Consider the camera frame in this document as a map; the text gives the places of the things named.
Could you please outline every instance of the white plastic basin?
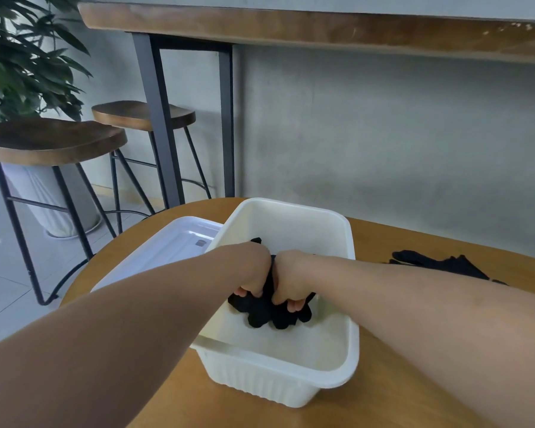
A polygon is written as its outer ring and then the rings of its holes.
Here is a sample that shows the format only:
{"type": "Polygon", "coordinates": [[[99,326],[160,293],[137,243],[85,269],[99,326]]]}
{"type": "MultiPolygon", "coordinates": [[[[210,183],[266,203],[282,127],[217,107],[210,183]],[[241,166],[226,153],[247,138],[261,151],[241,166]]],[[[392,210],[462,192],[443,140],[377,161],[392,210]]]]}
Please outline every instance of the white plastic basin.
{"type": "MultiPolygon", "coordinates": [[[[347,219],[330,210],[266,199],[243,201],[207,251],[261,237],[272,254],[286,249],[355,258],[347,219]]],[[[259,329],[225,302],[194,341],[210,378],[289,407],[302,407],[321,388],[347,382],[359,360],[359,328],[315,297],[314,316],[284,331],[259,329]]]]}

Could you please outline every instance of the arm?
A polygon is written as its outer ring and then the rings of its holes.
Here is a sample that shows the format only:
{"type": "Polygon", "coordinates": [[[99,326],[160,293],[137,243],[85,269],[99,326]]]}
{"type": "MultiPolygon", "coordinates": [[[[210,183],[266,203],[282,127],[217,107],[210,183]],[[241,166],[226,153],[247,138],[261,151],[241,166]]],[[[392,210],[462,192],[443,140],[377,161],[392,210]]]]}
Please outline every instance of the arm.
{"type": "Polygon", "coordinates": [[[82,297],[0,342],[0,427],[124,427],[240,285],[271,265],[224,246],[82,297]]]}
{"type": "Polygon", "coordinates": [[[437,270],[286,251],[274,302],[311,291],[500,426],[535,426],[535,295],[437,270]]]}

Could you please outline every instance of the black cloth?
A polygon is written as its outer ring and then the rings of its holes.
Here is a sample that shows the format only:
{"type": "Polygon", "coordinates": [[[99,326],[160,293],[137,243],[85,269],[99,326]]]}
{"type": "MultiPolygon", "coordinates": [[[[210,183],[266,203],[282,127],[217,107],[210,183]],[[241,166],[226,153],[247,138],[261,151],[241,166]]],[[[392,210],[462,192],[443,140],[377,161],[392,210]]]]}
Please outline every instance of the black cloth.
{"type": "Polygon", "coordinates": [[[418,252],[400,251],[393,252],[392,258],[393,259],[389,261],[389,264],[403,264],[408,266],[424,267],[426,269],[442,270],[444,272],[458,273],[460,275],[471,276],[473,278],[485,279],[488,281],[497,282],[498,284],[507,285],[505,282],[501,282],[496,279],[490,280],[490,277],[474,266],[469,259],[465,258],[464,255],[460,255],[458,258],[450,257],[449,259],[437,261],[419,254],[418,252]]]}
{"type": "MultiPolygon", "coordinates": [[[[252,242],[262,243],[260,237],[251,239],[252,242]]],[[[273,268],[273,261],[275,255],[271,256],[271,267],[267,274],[266,282],[264,284],[264,292],[261,297],[254,297],[248,292],[245,297],[239,295],[231,295],[228,297],[228,303],[231,304],[238,312],[248,314],[248,323],[253,328],[260,328],[270,321],[276,329],[287,329],[288,326],[294,326],[297,320],[307,323],[311,320],[311,309],[308,303],[313,299],[315,293],[311,293],[305,302],[303,309],[297,312],[289,312],[287,310],[287,302],[281,305],[274,305],[271,303],[271,296],[273,296],[273,278],[271,270],[273,268]]]]}

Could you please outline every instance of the round wooden table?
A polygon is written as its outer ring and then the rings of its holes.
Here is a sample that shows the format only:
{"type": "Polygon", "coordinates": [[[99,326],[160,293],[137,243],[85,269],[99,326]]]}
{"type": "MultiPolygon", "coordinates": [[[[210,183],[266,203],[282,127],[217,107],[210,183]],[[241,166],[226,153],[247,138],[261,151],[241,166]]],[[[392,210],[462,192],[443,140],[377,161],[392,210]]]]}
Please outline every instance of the round wooden table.
{"type": "MultiPolygon", "coordinates": [[[[181,216],[224,223],[238,198],[191,202],[125,231],[77,276],[62,305],[91,291],[110,270],[158,230],[181,216]]],[[[387,262],[410,249],[435,259],[464,254],[485,274],[535,293],[535,259],[508,251],[349,218],[357,259],[387,262]]],[[[214,383],[189,349],[130,427],[488,427],[492,426],[361,329],[361,357],[344,386],[322,390],[301,409],[214,383]]]]}

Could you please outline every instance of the wooden countertop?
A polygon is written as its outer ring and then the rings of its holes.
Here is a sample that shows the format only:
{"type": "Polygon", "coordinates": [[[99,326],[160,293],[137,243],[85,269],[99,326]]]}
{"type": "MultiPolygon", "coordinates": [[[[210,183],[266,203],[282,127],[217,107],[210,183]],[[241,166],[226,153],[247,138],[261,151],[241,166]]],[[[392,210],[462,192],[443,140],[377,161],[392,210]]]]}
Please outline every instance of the wooden countertop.
{"type": "MultiPolygon", "coordinates": [[[[91,291],[110,270],[174,219],[186,215],[224,223],[243,199],[191,202],[146,219],[103,248],[77,276],[62,305],[91,291]]],[[[411,249],[435,259],[464,254],[493,279],[535,293],[535,259],[486,246],[349,218],[358,260],[386,262],[411,249]]],[[[353,378],[322,390],[301,409],[214,383],[188,350],[131,423],[151,427],[491,427],[406,360],[361,328],[361,356],[353,378]]]]}
{"type": "Polygon", "coordinates": [[[79,11],[95,29],[535,63],[535,21],[136,3],[80,3],[79,11]]]}

